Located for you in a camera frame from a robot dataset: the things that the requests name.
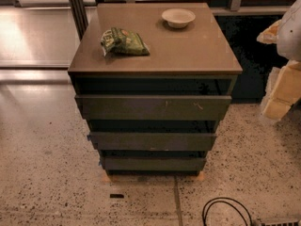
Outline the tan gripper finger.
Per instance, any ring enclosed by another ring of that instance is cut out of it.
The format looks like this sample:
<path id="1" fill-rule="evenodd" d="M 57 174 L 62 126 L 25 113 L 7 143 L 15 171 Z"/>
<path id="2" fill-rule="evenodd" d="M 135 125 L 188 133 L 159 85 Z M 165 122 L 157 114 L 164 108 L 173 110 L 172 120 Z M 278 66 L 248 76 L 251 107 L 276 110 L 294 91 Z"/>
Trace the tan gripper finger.
<path id="1" fill-rule="evenodd" d="M 290 60 L 281 69 L 273 68 L 261 101 L 265 118 L 280 121 L 301 99 L 301 62 Z"/>
<path id="2" fill-rule="evenodd" d="M 259 36 L 257 37 L 257 41 L 264 44 L 276 44 L 279 26 L 280 20 L 275 21 L 273 24 L 271 24 L 259 34 Z"/>

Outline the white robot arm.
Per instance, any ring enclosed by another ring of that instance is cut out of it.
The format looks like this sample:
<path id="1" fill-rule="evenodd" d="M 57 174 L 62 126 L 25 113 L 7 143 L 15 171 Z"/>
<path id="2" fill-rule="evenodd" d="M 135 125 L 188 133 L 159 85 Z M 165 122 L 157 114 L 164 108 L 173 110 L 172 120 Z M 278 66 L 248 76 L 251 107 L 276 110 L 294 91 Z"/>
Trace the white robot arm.
<path id="1" fill-rule="evenodd" d="M 301 0 L 296 0 L 283 17 L 263 30 L 257 41 L 275 44 L 277 53 L 288 59 L 281 69 L 270 73 L 261 113 L 281 120 L 301 99 Z"/>

